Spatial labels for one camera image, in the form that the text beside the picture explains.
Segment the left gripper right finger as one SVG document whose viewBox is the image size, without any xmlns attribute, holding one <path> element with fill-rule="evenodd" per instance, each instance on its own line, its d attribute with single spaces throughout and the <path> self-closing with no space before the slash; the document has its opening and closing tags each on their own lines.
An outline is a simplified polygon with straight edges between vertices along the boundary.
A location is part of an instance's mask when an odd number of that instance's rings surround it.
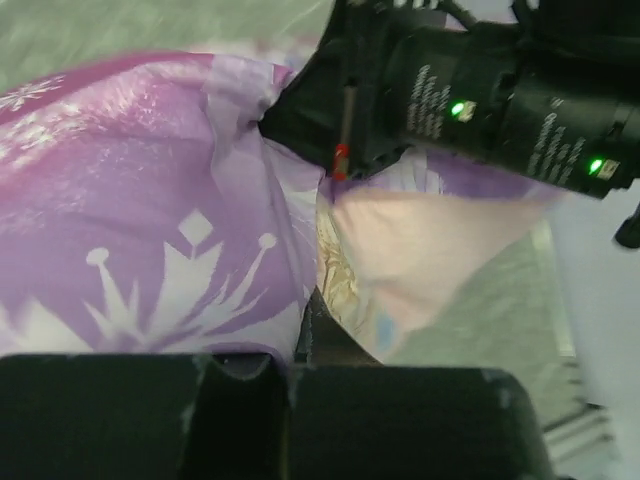
<svg viewBox="0 0 640 480">
<path fill-rule="evenodd" d="M 552 479 L 530 397 L 478 367 L 320 365 L 319 292 L 289 376 L 290 479 Z"/>
</svg>

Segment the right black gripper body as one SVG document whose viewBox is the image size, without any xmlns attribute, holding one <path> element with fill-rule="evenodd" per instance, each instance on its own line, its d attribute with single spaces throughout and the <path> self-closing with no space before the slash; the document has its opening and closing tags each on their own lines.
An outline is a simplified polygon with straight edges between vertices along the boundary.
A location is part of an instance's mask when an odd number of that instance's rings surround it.
<svg viewBox="0 0 640 480">
<path fill-rule="evenodd" d="M 422 26 L 467 28 L 455 1 L 337 1 L 315 52 L 259 122 L 262 136 L 334 178 L 369 178 L 407 146 L 383 126 L 383 76 L 401 38 Z"/>
</svg>

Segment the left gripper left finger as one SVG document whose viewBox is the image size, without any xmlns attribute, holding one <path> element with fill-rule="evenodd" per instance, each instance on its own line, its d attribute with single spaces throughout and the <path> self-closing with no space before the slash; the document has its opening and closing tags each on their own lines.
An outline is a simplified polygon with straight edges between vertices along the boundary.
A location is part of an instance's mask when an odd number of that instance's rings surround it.
<svg viewBox="0 0 640 480">
<path fill-rule="evenodd" d="M 284 388 L 266 354 L 1 361 L 5 479 L 279 479 Z"/>
</svg>

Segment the purple princess print pillowcase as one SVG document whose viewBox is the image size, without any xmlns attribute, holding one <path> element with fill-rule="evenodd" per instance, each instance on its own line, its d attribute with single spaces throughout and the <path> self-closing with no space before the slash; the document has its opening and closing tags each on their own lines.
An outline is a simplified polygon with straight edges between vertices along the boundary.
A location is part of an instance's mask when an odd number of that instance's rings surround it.
<svg viewBox="0 0 640 480">
<path fill-rule="evenodd" d="M 469 199 L 556 189 L 440 152 L 337 183 L 257 120 L 299 42 L 144 52 L 1 99 L 1 352 L 268 353 L 317 286 L 316 206 L 361 187 Z"/>
</svg>

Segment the white pillow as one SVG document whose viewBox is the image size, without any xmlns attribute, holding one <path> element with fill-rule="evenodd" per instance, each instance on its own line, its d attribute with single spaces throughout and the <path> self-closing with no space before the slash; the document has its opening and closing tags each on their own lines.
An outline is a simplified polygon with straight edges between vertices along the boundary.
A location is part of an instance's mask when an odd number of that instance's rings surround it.
<svg viewBox="0 0 640 480">
<path fill-rule="evenodd" d="M 388 359 L 471 276 L 520 240 L 551 200 L 469 199 L 361 187 L 316 206 L 317 286 L 329 314 Z"/>
</svg>

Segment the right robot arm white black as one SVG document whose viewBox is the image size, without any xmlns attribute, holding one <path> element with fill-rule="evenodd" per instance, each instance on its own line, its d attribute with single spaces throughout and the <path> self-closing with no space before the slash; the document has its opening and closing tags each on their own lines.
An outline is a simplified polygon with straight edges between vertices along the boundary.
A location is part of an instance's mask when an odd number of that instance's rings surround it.
<svg viewBox="0 0 640 480">
<path fill-rule="evenodd" d="M 592 198 L 639 176 L 639 5 L 526 1 L 512 24 L 453 1 L 338 1 L 259 123 L 338 179 L 411 147 L 448 150 Z"/>
</svg>

